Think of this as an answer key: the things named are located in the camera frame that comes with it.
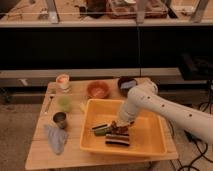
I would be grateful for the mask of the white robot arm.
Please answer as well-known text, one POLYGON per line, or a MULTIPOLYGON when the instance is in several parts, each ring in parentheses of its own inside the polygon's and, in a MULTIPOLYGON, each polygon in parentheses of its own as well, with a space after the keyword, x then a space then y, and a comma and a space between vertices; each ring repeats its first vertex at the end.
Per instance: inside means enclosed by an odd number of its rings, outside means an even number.
POLYGON ((213 115, 166 100, 157 93, 157 85, 150 80, 131 88, 127 99, 118 110, 117 125, 129 125, 136 120, 142 109, 146 109, 175 122, 201 140, 213 144, 213 115))

